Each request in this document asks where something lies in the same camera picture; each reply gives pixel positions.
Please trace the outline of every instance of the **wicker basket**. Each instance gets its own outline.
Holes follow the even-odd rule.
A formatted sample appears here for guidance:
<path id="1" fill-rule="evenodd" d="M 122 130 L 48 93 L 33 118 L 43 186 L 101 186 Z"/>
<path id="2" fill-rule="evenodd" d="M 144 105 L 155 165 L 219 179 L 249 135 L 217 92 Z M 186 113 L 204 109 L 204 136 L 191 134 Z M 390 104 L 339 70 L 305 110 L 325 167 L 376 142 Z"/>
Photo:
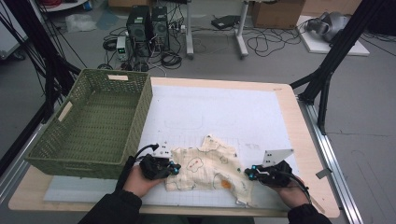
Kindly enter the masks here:
<path id="1" fill-rule="evenodd" d="M 151 98 L 146 73 L 85 69 L 25 159 L 48 175 L 117 179 L 137 151 Z"/>

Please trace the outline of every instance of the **table leg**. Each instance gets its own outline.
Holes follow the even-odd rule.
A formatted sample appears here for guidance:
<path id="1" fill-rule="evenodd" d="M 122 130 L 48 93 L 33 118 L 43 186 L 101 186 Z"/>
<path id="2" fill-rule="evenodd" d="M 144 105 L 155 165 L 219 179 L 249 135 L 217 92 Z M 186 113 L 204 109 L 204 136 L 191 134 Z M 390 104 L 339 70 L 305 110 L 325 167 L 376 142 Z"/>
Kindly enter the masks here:
<path id="1" fill-rule="evenodd" d="M 192 45 L 192 33 L 191 33 L 191 0 L 187 0 L 187 32 L 186 32 L 186 48 L 187 56 L 190 59 L 194 57 L 194 48 Z"/>
<path id="2" fill-rule="evenodd" d="M 239 22 L 239 28 L 235 29 L 236 40 L 238 41 L 239 48 L 241 49 L 241 59 L 248 56 L 247 46 L 245 45 L 242 32 L 244 30 L 245 18 L 248 13 L 248 1 L 244 1 L 242 5 L 241 21 Z"/>

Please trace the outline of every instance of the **white cloth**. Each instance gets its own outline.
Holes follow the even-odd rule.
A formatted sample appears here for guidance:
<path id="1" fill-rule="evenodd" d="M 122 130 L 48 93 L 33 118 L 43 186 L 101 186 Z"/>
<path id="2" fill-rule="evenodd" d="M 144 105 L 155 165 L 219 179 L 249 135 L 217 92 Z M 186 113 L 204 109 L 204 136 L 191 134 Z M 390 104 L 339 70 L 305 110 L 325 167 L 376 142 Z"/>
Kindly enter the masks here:
<path id="1" fill-rule="evenodd" d="M 251 201 L 253 184 L 234 147 L 208 135 L 201 147 L 172 149 L 172 157 L 181 168 L 166 179 L 167 190 L 229 189 L 238 203 Z"/>

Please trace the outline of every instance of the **gray floor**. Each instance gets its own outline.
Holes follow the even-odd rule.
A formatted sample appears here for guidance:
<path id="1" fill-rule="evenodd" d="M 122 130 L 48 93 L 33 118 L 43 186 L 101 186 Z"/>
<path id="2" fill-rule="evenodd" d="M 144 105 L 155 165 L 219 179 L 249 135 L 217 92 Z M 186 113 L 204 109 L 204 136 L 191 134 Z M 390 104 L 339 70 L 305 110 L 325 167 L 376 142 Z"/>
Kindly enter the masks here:
<path id="1" fill-rule="evenodd" d="M 80 8 L 59 13 L 86 13 Z M 102 9 L 89 12 L 95 21 Z M 194 18 L 193 24 L 210 27 L 208 17 Z M 118 19 L 109 30 L 65 34 L 88 67 L 103 62 L 102 37 L 125 24 Z M 246 35 L 246 40 L 255 35 Z M 378 46 L 396 53 L 395 43 L 371 40 Z M 196 33 L 194 59 L 183 60 L 177 70 L 165 70 L 168 77 L 237 80 L 252 82 L 291 83 L 315 71 L 325 58 L 323 54 L 308 53 L 304 44 L 287 45 L 266 58 L 250 49 L 249 56 L 239 58 L 239 50 L 230 33 Z M 361 40 L 370 51 L 369 57 L 347 56 L 336 70 L 330 89 L 326 129 L 334 153 L 344 172 L 364 223 L 395 223 L 396 108 L 395 57 Z M 70 49 L 70 63 L 82 67 Z M 160 69 L 152 69 L 154 77 L 163 77 Z M 300 93 L 304 88 L 295 90 Z M 11 146 L 18 134 L 41 106 L 44 99 L 33 66 L 29 60 L 0 62 L 0 156 Z M 7 209 L 8 197 L 0 206 L 2 223 L 76 223 L 83 213 L 30 213 Z M 285 218 L 255 218 L 256 223 L 288 223 Z M 333 223 L 347 223 L 342 212 Z"/>

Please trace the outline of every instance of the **desk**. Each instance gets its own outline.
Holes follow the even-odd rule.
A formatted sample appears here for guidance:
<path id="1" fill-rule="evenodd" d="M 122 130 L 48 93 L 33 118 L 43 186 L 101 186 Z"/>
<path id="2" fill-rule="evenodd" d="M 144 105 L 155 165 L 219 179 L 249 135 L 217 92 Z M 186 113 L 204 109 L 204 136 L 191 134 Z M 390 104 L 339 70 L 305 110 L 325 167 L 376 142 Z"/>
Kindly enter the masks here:
<path id="1" fill-rule="evenodd" d="M 199 80 L 183 78 L 152 77 L 153 85 L 182 86 L 182 87 L 206 87 L 224 88 L 233 90 L 273 91 L 276 94 L 280 109 L 287 127 L 295 158 L 300 170 L 300 177 L 310 188 L 316 208 L 327 217 L 338 217 L 340 212 L 335 201 L 332 189 L 327 177 L 318 179 L 316 173 L 321 171 L 317 150 L 311 139 L 311 135 L 305 124 L 300 107 L 289 85 Z M 17 190 L 9 201 L 12 210 L 30 211 L 89 211 L 92 203 L 48 203 L 43 202 L 44 194 L 52 179 L 50 175 L 44 175 L 34 167 L 30 167 L 19 184 Z M 285 217 L 285 212 L 246 209 L 246 208 L 216 208 L 211 207 L 178 207 L 174 206 L 145 206 L 141 213 L 144 214 L 178 214 L 178 215 L 204 215 L 204 216 L 247 216 L 247 217 Z"/>
<path id="2" fill-rule="evenodd" d="M 187 33 L 186 33 L 186 48 L 187 56 L 192 59 L 194 55 L 194 48 L 192 46 L 192 31 L 191 31 L 191 1 L 187 0 Z M 238 46 L 241 50 L 241 59 L 248 56 L 248 49 L 245 45 L 244 38 L 242 37 L 242 32 L 244 30 L 245 19 L 248 13 L 248 2 L 250 0 L 244 0 L 242 3 L 241 19 L 239 22 L 239 28 L 235 30 L 236 40 Z"/>

